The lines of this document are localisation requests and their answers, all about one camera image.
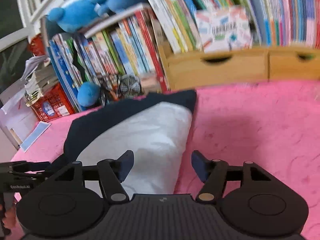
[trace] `sticker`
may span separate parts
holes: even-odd
[[[69,111],[68,111],[68,109],[66,108],[66,106],[60,106],[60,107],[58,108],[58,111],[59,111],[59,113],[60,113],[62,116],[66,116],[66,115],[69,115],[69,114],[70,114]]]
[[[42,109],[49,116],[53,116],[55,114],[52,106],[50,105],[50,103],[48,101],[44,101],[42,103]]]

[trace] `stuffed animal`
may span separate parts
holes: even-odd
[[[48,20],[73,33],[111,12],[120,12],[147,0],[67,0],[61,8],[49,12]]]
[[[73,33],[99,18],[97,9],[106,0],[67,0],[59,8],[52,9],[47,18],[57,23],[65,32]]]
[[[95,83],[84,82],[78,91],[78,103],[83,107],[93,106],[100,96],[100,87]]]

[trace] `wall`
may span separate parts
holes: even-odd
[[[0,130],[0,163],[9,162],[17,149],[12,145],[7,136]]]

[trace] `red book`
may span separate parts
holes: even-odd
[[[167,91],[167,85],[166,85],[166,82],[165,82],[165,77],[164,77],[164,74],[163,74],[163,70],[162,70],[162,66],[161,66],[161,63],[159,61],[159,58],[158,58],[158,55],[157,55],[157,52],[156,52],[156,48],[152,42],[152,39],[151,39],[151,34],[148,30],[148,26],[147,26],[147,23],[149,22],[150,18],[149,18],[149,15],[148,15],[148,12],[147,11],[137,11],[135,12],[135,15],[137,17],[137,21],[138,21],[138,25],[141,29],[141,33],[143,35],[143,38],[146,42],[146,45],[148,47],[148,50],[150,52],[150,56],[152,58],[152,62],[155,66],[155,69],[156,69],[156,74],[158,76],[158,79],[159,79],[159,83],[160,83],[160,87],[161,87],[161,90],[162,92],[165,92]]]
[[[320,47],[320,0],[315,0],[315,8],[316,8],[315,27],[317,29],[315,47],[319,49]]]

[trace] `bed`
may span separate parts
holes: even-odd
[[[26,153],[19,150],[12,160],[53,161],[62,153],[71,122],[92,111],[96,109],[53,120]],[[319,82],[198,89],[175,193],[195,196],[202,187],[191,167],[193,150],[230,165],[254,161],[305,198],[309,217],[302,234],[306,239],[317,240],[320,239],[319,149]],[[235,187],[236,183],[228,183],[226,191]]]

